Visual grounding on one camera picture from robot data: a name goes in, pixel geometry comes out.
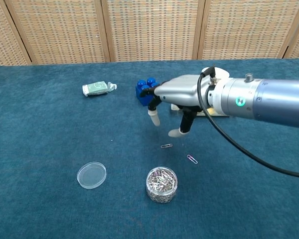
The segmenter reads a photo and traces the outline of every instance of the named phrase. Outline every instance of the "petri dish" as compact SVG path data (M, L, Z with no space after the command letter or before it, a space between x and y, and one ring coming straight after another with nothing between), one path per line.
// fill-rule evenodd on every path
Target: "petri dish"
M102 163L90 162L80 168L77 174L79 184L86 189L99 187L106 179L106 169Z

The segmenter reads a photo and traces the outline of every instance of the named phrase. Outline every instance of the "blue carpet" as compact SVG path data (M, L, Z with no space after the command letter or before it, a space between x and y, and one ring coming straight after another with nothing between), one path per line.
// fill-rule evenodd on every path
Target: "blue carpet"
M299 79L299 59L0 66L0 239L299 239L299 178L252 161L206 118L187 137L169 138L181 115L161 104L155 127L135 97L139 79L162 82L214 63L231 77ZM82 94L82 85L102 80L117 90ZM299 171L298 128L216 121L252 153ZM76 175L91 161L108 175L86 190ZM164 205L145 191L157 166L179 182Z

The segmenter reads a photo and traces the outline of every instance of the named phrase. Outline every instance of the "black cable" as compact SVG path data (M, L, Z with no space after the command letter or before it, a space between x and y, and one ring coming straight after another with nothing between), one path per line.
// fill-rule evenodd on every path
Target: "black cable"
M282 168L278 168L276 166L273 166L263 160L261 160L260 158L258 158L257 156L253 155L251 152L247 151L245 148L243 148L242 146L240 146L237 142L235 142L230 136L228 136L217 124L216 122L212 119L212 117L210 116L210 114L208 113L207 109L204 106L203 103L203 99L202 99L202 94L201 94L201 81L202 79L206 76L209 75L209 72L207 72L205 74L205 72L200 74L200 77L198 78L198 82L197 82L197 94L198 94L198 100L199 100L199 104L200 107L203 109L205 115L207 116L208 120L211 122L211 124L215 127L215 129L225 138L227 139L233 146L235 146L238 150L240 150L242 153L244 153L245 155L247 155L248 157L250 157L251 159L253 159L254 161L256 161L259 164L262 164L263 166L272 169L274 171L277 171L279 173L283 173L283 174L287 174L293 177L298 177L299 178L299 173L297 172L292 172L292 171L288 171Z

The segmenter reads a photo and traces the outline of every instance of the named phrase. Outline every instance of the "silver paper clip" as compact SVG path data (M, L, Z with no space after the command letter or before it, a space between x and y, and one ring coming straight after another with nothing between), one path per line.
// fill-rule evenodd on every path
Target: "silver paper clip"
M171 143L169 144L164 144L164 145L161 145L160 147L161 148L169 148L169 147L172 147L173 145Z
M197 160L194 159L193 156L191 156L191 155L188 155L187 158L188 158L190 161L192 161L194 164L197 164L197 163L198 163Z

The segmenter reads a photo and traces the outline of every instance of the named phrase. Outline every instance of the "silver metal arm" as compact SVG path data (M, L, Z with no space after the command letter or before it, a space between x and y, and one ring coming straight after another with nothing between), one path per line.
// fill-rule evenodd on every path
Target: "silver metal arm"
M216 77L206 76L201 82L205 108L212 107L218 114L251 120L266 121L299 127L299 81L230 78L220 68ZM189 133L191 125L202 111L197 95L199 75L183 75L150 89L155 97L149 105L149 115L156 126L160 125L156 106L161 102L177 105L183 110L179 128L168 135L180 137Z

